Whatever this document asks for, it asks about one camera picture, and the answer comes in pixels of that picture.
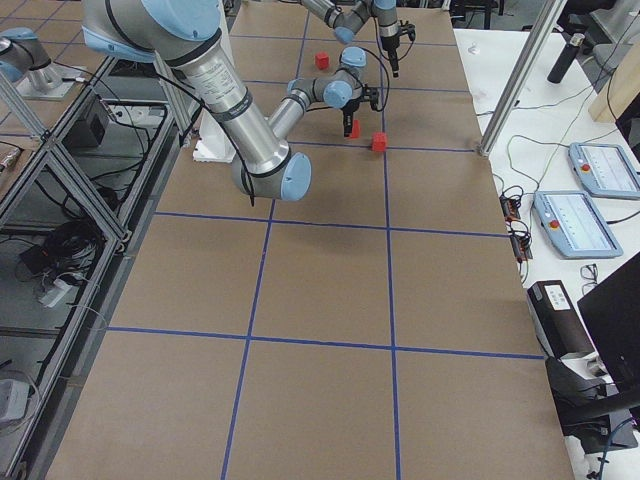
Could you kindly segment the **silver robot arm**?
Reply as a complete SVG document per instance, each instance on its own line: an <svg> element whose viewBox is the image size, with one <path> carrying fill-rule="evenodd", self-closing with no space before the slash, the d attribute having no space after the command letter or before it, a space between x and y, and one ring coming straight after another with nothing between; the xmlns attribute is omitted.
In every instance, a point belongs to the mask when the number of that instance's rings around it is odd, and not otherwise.
<svg viewBox="0 0 640 480"><path fill-rule="evenodd" d="M407 36L410 43L413 43L416 32L414 24L398 19L395 1L356 1L348 11L327 0L301 0L299 4L327 25L335 38L344 45L352 43L356 34L372 19L377 25L381 56L388 61L392 76L399 77L400 39Z"/></svg>
<svg viewBox="0 0 640 480"><path fill-rule="evenodd" d="M343 109L362 96L366 54L347 46L330 77L298 79L278 109L265 117L222 47L222 19L215 1L86 1L86 45L119 59L162 59L181 72L195 96L236 151L232 175L250 198L302 199L312 181L307 155L286 137L309 106Z"/></svg>

